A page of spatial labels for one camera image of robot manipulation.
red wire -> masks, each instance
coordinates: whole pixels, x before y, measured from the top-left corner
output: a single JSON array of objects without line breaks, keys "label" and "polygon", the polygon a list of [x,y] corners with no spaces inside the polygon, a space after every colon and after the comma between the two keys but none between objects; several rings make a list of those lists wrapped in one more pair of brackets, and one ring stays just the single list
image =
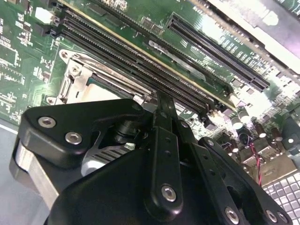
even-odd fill
[{"label": "red wire", "polygon": [[258,185],[262,186],[261,162],[260,162],[259,156],[254,148],[253,143],[250,143],[250,149],[256,158]]}]

capacitor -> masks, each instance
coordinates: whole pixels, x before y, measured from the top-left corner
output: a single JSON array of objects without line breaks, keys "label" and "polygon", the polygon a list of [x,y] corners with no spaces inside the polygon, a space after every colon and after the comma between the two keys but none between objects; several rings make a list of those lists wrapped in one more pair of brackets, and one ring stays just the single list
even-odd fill
[{"label": "capacitor", "polygon": [[282,136],[281,136],[281,133],[279,132],[279,130],[277,129],[277,127],[273,127],[273,128],[271,129],[271,133],[272,133],[272,137],[273,137],[273,139],[274,139],[275,141],[280,142],[280,141],[283,140],[283,138],[282,138]]},{"label": "capacitor", "polygon": [[238,131],[238,135],[239,135],[239,142],[245,146],[249,146],[250,142],[253,139],[250,131],[246,127],[243,127],[243,129]]},{"label": "capacitor", "polygon": [[234,152],[234,153],[238,152],[239,147],[238,147],[238,144],[236,143],[236,141],[234,139],[231,139],[230,143],[231,143],[232,152]]},{"label": "capacitor", "polygon": [[263,126],[262,126],[260,123],[256,123],[256,124],[254,125],[254,128],[255,128],[255,130],[256,130],[256,132],[258,133],[258,136],[259,136],[260,138],[264,138],[264,137],[267,136],[266,132],[265,132],[264,129],[263,129]]},{"label": "capacitor", "polygon": [[239,118],[242,123],[249,123],[251,121],[251,118],[245,109],[239,111]]},{"label": "capacitor", "polygon": [[243,127],[243,124],[237,116],[231,118],[231,123],[233,128],[236,130],[241,129]]}]

gray surface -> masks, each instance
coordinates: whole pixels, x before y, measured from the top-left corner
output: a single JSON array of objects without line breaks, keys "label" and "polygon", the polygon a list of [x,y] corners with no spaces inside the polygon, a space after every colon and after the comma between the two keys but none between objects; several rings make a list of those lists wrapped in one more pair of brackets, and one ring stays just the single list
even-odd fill
[{"label": "gray surface", "polygon": [[[17,130],[0,120],[0,125]],[[9,172],[9,161],[16,134],[0,127],[0,225],[42,225],[48,216],[43,199],[16,182]]]}]

black robotic arm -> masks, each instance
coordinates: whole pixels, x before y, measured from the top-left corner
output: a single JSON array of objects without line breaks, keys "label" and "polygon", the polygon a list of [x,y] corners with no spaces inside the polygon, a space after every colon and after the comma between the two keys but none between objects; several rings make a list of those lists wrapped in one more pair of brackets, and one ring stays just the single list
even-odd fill
[{"label": "black robotic arm", "polygon": [[[194,138],[172,98],[55,105],[22,116],[10,171],[41,194],[48,225],[286,225],[289,216],[212,139]],[[83,177],[82,161],[135,150]]]}]

ram slot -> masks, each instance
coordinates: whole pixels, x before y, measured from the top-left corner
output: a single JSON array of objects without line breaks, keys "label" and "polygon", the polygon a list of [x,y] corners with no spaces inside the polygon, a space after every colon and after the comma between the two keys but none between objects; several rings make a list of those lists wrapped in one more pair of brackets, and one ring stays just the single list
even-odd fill
[{"label": "ram slot", "polygon": [[178,49],[174,48],[172,45],[164,41],[163,39],[157,37],[155,34],[149,32],[147,29],[145,29],[142,25],[138,24],[134,20],[132,20],[130,17],[122,13],[121,11],[118,11],[117,9],[107,5],[104,3],[103,0],[90,0],[92,3],[96,4],[97,6],[104,9],[108,14],[113,15],[117,19],[121,20],[124,24],[128,25],[132,29],[136,30],[140,34],[142,34],[145,37],[145,40],[151,40],[161,46],[162,48],[166,49],[170,54],[176,56],[178,59],[192,67],[193,69],[199,71],[202,73],[207,79],[210,79],[213,83],[217,83],[220,86],[223,86],[224,90],[232,90],[231,86],[227,83],[225,83],[223,80],[219,79],[217,76],[215,76],[212,72],[206,70],[205,68],[198,65],[194,59],[189,57],[188,55],[184,54],[183,52],[179,51]]},{"label": "ram slot", "polygon": [[163,91],[194,112],[205,111],[211,99],[196,92],[191,84],[149,62],[121,41],[67,10],[62,35],[105,61],[107,66],[133,76],[153,89]]},{"label": "ram slot", "polygon": [[264,80],[255,71],[240,62],[204,34],[197,32],[189,23],[184,21],[178,15],[172,15],[167,27],[191,45],[199,48],[204,54],[256,90],[263,91],[270,86],[270,83]]}]

